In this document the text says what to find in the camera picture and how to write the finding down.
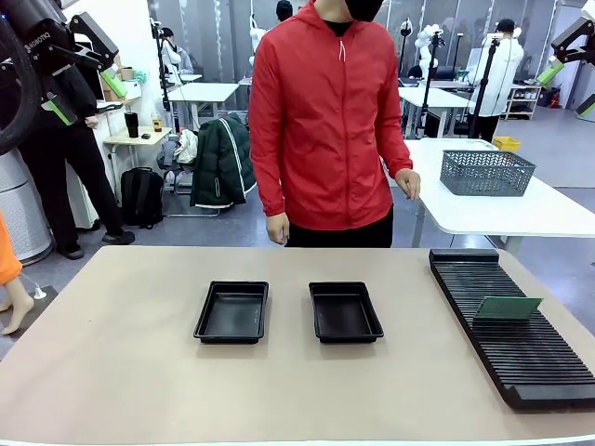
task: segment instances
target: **orange cloth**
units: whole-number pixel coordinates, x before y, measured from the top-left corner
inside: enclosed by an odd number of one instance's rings
[[[8,228],[0,212],[0,285],[19,277],[21,270],[22,265],[12,252]]]

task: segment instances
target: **black tray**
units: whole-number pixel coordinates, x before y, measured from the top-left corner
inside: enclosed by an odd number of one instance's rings
[[[266,282],[211,282],[194,337],[205,344],[256,344],[264,336]]]
[[[595,407],[595,377],[548,320],[486,321],[486,296],[524,298],[494,250],[432,250],[430,267],[504,401],[513,409]]]
[[[311,283],[316,336],[325,344],[369,344],[383,337],[365,283]]]

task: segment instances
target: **black pants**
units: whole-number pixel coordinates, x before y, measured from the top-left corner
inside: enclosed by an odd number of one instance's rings
[[[500,116],[479,116],[473,137],[481,138],[484,141],[492,143],[494,133],[498,127],[498,121],[500,121]]]
[[[116,236],[122,233],[122,214],[105,176],[93,130],[84,125],[39,130],[20,145],[20,154],[31,171],[59,249],[68,249],[78,240],[65,162],[81,178],[107,232]]]
[[[394,210],[371,225],[357,230],[305,230],[289,227],[287,248],[390,248]]]

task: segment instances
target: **black backpack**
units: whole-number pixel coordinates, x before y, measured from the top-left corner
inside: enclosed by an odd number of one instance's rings
[[[152,230],[164,219],[164,180],[149,167],[122,174],[122,214],[128,226]]]

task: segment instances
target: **green puffer jacket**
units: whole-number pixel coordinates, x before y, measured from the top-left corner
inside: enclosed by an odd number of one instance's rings
[[[245,203],[256,186],[250,137],[236,114],[201,126],[191,205],[220,209]]]

